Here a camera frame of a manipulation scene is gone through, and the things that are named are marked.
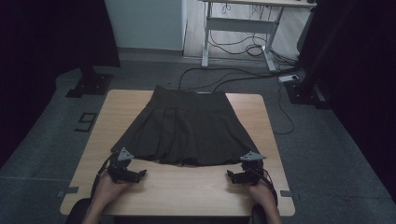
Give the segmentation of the dark pleated skirt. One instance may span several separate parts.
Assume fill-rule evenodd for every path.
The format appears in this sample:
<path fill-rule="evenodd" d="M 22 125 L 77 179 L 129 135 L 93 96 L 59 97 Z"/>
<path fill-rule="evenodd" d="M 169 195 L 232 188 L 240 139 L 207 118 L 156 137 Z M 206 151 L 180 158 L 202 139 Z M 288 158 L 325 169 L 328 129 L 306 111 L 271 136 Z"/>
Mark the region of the dark pleated skirt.
<path fill-rule="evenodd" d="M 258 149 L 223 92 L 155 88 L 111 150 L 167 164 L 213 166 L 238 163 Z"/>

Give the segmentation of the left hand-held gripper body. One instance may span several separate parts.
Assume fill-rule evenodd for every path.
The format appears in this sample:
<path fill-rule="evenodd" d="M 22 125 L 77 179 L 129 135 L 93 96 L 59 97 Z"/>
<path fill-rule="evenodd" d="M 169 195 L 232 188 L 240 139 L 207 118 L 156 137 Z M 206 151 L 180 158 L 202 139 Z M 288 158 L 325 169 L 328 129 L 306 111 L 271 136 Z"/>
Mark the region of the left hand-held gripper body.
<path fill-rule="evenodd" d="M 127 169 L 133 157 L 134 156 L 125 147 L 111 154 L 107 172 L 114 183 L 126 182 L 124 179 L 128 177 L 139 177 L 138 173 Z"/>

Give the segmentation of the grey tape strip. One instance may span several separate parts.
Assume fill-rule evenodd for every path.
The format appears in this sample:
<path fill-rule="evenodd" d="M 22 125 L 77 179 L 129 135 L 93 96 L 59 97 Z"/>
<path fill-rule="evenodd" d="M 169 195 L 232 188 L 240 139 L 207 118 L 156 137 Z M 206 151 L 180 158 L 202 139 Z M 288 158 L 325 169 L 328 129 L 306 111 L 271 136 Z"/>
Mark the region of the grey tape strip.
<path fill-rule="evenodd" d="M 57 193 L 58 198 L 63 198 L 66 194 L 74 194 L 78 192 L 78 187 L 69 187 L 67 189 L 59 190 Z"/>
<path fill-rule="evenodd" d="M 292 198 L 293 200 L 300 200 L 300 195 L 297 193 L 293 193 L 290 190 L 281 190 L 280 195 L 281 197 L 289 197 Z"/>

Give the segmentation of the person's left hand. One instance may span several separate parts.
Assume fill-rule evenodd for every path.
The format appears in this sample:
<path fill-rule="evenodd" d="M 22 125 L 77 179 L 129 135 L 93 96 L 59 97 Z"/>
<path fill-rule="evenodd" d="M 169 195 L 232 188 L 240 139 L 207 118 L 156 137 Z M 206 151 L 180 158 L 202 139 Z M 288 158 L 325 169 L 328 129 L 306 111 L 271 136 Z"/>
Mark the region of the person's left hand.
<path fill-rule="evenodd" d="M 103 171 L 95 189 L 92 203 L 96 206 L 105 207 L 108 203 L 116 200 L 129 187 L 131 187 L 130 183 L 114 183 L 107 171 Z"/>

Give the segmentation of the black tape floor marking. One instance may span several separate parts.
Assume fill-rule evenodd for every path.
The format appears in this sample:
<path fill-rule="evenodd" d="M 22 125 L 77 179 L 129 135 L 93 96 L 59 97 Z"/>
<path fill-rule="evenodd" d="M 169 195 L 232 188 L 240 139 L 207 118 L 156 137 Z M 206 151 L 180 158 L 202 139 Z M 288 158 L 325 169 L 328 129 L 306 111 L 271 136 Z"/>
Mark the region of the black tape floor marking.
<path fill-rule="evenodd" d="M 89 133 L 97 118 L 96 113 L 83 112 L 78 120 L 79 126 L 75 129 L 76 132 Z"/>

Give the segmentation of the white metal frame desk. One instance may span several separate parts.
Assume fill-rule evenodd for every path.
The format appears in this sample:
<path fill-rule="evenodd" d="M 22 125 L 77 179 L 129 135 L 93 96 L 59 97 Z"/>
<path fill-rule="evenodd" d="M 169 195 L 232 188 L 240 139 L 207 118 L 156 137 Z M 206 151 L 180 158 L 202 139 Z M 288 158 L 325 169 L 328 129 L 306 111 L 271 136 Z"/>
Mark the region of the white metal frame desk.
<path fill-rule="evenodd" d="M 262 47 L 262 54 L 270 72 L 275 72 L 273 54 L 271 53 L 276 31 L 280 23 L 285 7 L 312 8 L 317 5 L 317 0 L 201 0 L 207 3 L 205 16 L 205 41 L 202 51 L 202 67 L 208 67 L 209 50 L 208 39 L 211 31 L 254 33 L 269 35 L 268 42 Z M 279 7 L 279 12 L 274 21 L 254 21 L 242 19 L 216 18 L 212 16 L 211 10 L 214 3 L 259 5 L 268 7 Z"/>

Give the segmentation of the dark curtain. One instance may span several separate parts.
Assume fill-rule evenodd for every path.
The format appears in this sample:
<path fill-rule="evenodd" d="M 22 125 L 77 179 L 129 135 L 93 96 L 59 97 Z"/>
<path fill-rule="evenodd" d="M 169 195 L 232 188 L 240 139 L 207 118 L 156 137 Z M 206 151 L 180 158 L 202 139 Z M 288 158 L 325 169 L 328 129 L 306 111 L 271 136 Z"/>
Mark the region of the dark curtain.
<path fill-rule="evenodd" d="M 301 61 L 396 203 L 396 0 L 317 0 Z"/>
<path fill-rule="evenodd" d="M 56 79 L 120 66 L 105 0 L 0 0 L 0 168 L 41 116 Z"/>

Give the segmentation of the black stand base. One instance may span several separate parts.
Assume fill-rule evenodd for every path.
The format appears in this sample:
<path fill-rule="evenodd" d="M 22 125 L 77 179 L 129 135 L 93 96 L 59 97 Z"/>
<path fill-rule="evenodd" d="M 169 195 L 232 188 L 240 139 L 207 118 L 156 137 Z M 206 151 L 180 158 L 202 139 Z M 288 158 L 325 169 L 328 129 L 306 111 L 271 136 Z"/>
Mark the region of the black stand base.
<path fill-rule="evenodd" d="M 316 109 L 330 110 L 324 92 L 318 85 L 305 88 L 302 82 L 288 81 L 284 83 L 290 102 L 296 105 L 313 105 Z"/>
<path fill-rule="evenodd" d="M 97 74 L 92 66 L 82 66 L 80 68 L 82 77 L 74 89 L 71 89 L 66 97 L 80 98 L 84 94 L 105 95 L 113 75 Z"/>

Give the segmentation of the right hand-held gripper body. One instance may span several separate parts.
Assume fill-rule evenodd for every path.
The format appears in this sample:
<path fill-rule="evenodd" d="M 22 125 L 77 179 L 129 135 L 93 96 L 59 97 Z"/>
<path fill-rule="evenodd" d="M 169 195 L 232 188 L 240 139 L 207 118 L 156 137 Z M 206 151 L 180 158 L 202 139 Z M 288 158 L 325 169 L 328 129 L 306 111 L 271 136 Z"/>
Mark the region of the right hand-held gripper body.
<path fill-rule="evenodd" d="M 250 151 L 240 158 L 242 162 L 242 183 L 257 185 L 260 180 L 264 180 L 263 160 L 265 156 Z"/>

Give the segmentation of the person's right hand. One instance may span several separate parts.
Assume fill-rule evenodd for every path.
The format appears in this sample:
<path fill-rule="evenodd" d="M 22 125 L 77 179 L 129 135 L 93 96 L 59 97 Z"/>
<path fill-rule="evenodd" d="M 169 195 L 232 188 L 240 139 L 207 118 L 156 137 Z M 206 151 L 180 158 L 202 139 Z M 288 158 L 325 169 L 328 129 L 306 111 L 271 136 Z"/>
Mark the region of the person's right hand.
<path fill-rule="evenodd" d="M 256 185 L 245 185 L 251 198 L 263 208 L 276 207 L 276 200 L 268 185 L 260 180 Z"/>

